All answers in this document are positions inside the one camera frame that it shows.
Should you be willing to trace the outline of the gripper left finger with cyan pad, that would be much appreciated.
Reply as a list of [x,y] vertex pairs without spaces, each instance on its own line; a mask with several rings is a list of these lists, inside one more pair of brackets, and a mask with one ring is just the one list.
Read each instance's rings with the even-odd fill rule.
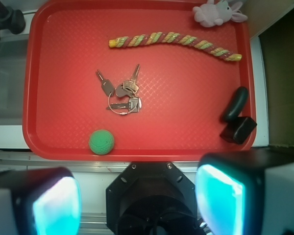
[[76,235],[81,210],[67,168],[0,170],[0,235]]

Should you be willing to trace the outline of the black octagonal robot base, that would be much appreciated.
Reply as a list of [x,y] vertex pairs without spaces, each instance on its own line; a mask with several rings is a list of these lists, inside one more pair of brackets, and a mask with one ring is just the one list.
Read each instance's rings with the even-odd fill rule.
[[195,185],[171,162],[131,163],[106,188],[115,235],[203,235]]

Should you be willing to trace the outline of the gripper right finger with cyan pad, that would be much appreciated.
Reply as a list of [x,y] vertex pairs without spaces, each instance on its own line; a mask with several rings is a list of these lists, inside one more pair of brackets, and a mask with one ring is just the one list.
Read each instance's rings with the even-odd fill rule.
[[215,235],[294,235],[294,150],[208,153],[195,194]]

